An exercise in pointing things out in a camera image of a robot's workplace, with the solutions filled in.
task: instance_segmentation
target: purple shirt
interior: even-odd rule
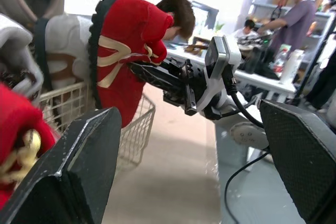
[[[276,32],[270,48],[277,54],[282,44],[291,45],[288,55],[299,49],[314,21],[316,10],[315,2],[312,0],[304,0],[296,4],[285,16],[281,17],[287,22],[287,26]]]

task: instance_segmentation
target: gold ribbon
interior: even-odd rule
[[[37,153],[41,147],[40,135],[36,130],[29,130],[23,136],[23,142],[24,147],[12,151],[0,166],[0,183],[16,183],[15,188],[17,188],[36,163]],[[10,172],[15,162],[21,166],[21,169]]]
[[[119,70],[123,66],[122,63],[118,63],[118,62],[124,59],[125,57],[130,56],[132,53],[132,50],[129,46],[119,41],[116,41],[114,39],[105,37],[103,35],[99,37],[98,45],[101,47],[105,47],[105,48],[113,49],[117,51],[106,57],[99,57],[99,56],[97,57],[97,67],[107,67],[107,66],[111,66],[117,63],[114,69],[107,76],[105,76],[101,81],[97,82],[98,86],[107,89],[108,87],[111,86]],[[151,61],[151,57],[158,58],[157,55],[153,54],[153,50],[149,46],[145,44],[144,47],[148,51],[147,56],[150,61]]]

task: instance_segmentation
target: red plush toy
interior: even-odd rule
[[[0,209],[36,159],[54,143],[42,112],[0,83]]]
[[[96,100],[100,102],[98,107],[117,107],[125,127],[135,115],[145,84],[126,63],[163,61],[167,51],[161,39],[173,25],[173,17],[144,0],[103,0],[96,10],[89,40],[91,77],[98,92]],[[96,56],[92,50],[95,37]]]

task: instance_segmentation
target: cable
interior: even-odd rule
[[[251,123],[254,123],[256,126],[260,128],[264,128],[264,125],[260,123],[258,120],[256,120],[248,111],[244,108],[240,100],[238,99],[238,96],[236,93],[231,94],[232,100],[235,102],[241,113],[251,121]]]
[[[240,102],[240,100],[238,99],[237,96],[237,81],[236,78],[233,76],[233,72],[232,72],[232,65],[227,64],[224,67],[224,70],[222,72],[222,78],[223,78],[223,82],[224,82],[224,86],[226,89],[226,93],[228,95],[231,95],[232,100],[235,102],[236,106],[238,107],[238,109],[240,110],[240,112],[251,121],[251,123],[254,123],[256,126],[260,127],[260,128],[264,128],[264,125],[262,123],[260,123],[258,120],[256,120],[250,113],[248,113],[248,111],[244,108],[244,106],[242,105],[242,103]]]
[[[247,167],[249,167],[250,165],[258,162],[259,160],[263,159],[264,157],[266,157],[269,153],[266,152],[264,154],[262,154],[262,156],[256,158],[255,160],[251,161],[250,163],[246,164],[245,166],[243,166],[242,168],[240,168],[238,171],[236,171],[235,173],[232,174],[232,176],[229,178],[229,180],[226,182],[225,185],[225,191],[224,191],[224,204],[225,204],[225,208],[227,210],[227,212],[229,213],[229,215],[231,216],[231,218],[233,219],[233,221],[235,222],[235,224],[239,224],[239,221],[237,220],[237,218],[234,216],[234,214],[231,212],[228,203],[227,203],[227,190],[229,188],[229,184],[230,182],[243,170],[245,170]]]
[[[247,104],[243,105],[243,107],[245,109],[247,109],[248,107],[253,105],[256,102],[256,100],[257,100],[257,97],[252,98],[251,101],[249,101]],[[235,110],[227,112],[225,114],[222,114],[220,118],[227,118],[228,116],[236,115],[238,113],[240,113],[240,109],[238,107],[236,107]]]

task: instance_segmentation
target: mesh surface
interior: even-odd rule
[[[335,153],[325,147],[321,134],[312,133],[315,129],[304,117],[266,103],[261,103],[260,112],[274,164],[300,216],[310,221],[334,196]],[[314,127],[319,132],[325,125],[318,121]]]
[[[42,94],[39,106],[45,121],[59,134],[62,134],[73,120],[95,110],[90,88],[84,83]],[[116,176],[119,172],[135,168],[141,163],[154,114],[155,105],[143,95],[132,122],[121,130]]]

